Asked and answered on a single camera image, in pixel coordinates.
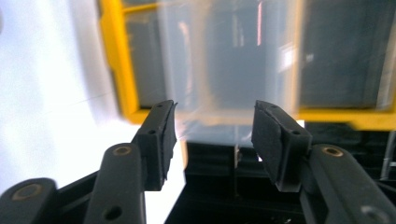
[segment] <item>screw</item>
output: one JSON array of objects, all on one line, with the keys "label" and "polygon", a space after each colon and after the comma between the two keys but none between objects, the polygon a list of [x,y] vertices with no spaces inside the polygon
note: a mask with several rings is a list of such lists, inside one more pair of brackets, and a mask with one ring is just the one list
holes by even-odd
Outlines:
[{"label": "screw", "polygon": [[18,189],[12,195],[12,201],[24,201],[41,193],[43,187],[39,184],[30,184]]},{"label": "screw", "polygon": [[125,156],[131,152],[130,147],[117,147],[113,150],[115,156]]},{"label": "screw", "polygon": [[344,155],[344,153],[340,149],[334,147],[324,147],[322,149],[322,152],[334,157],[342,157]]}]

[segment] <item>bolt hole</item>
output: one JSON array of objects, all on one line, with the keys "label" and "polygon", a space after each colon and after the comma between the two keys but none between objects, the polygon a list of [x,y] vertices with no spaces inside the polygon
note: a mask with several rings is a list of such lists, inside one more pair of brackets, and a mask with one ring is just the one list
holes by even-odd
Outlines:
[{"label": "bolt hole", "polygon": [[43,187],[39,184],[30,184],[21,189],[18,189],[13,195],[13,201],[23,201],[35,197],[41,193]]},{"label": "bolt hole", "polygon": [[113,206],[112,208],[105,210],[104,217],[105,220],[112,221],[119,218],[122,214],[122,210],[118,206]]},{"label": "bolt hole", "polygon": [[325,147],[322,149],[322,151],[326,154],[332,155],[334,157],[341,157],[344,155],[344,153],[336,148],[332,147]]},{"label": "bolt hole", "polygon": [[116,149],[114,149],[113,154],[116,156],[124,156],[129,154],[130,152],[131,152],[130,147],[117,147]]}]

